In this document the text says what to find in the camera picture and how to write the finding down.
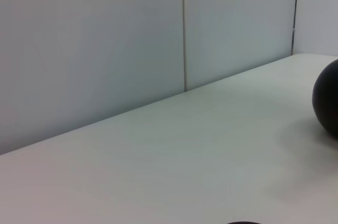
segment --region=white table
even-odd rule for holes
[[[312,109],[336,57],[296,55],[0,156],[3,224],[338,223]]]

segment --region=black object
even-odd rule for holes
[[[319,122],[338,138],[338,60],[319,75],[313,89],[312,104]]]
[[[232,222],[232,223],[229,223],[229,224],[258,224],[258,223],[247,222],[247,221],[239,221],[239,222]]]

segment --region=black ball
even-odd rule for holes
[[[258,223],[247,222],[247,221],[239,221],[239,222],[232,222],[232,223],[229,223],[229,224],[258,224]]]
[[[338,60],[319,75],[313,89],[312,104],[319,122],[338,138]]]

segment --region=white tabletop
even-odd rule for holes
[[[295,55],[0,156],[3,224],[337,224],[312,109],[336,57]]]

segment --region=gray wall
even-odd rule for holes
[[[298,0],[294,52],[338,56],[338,0]]]
[[[0,153],[181,93],[182,0],[0,0]]]
[[[291,54],[295,0],[186,0],[188,88]]]

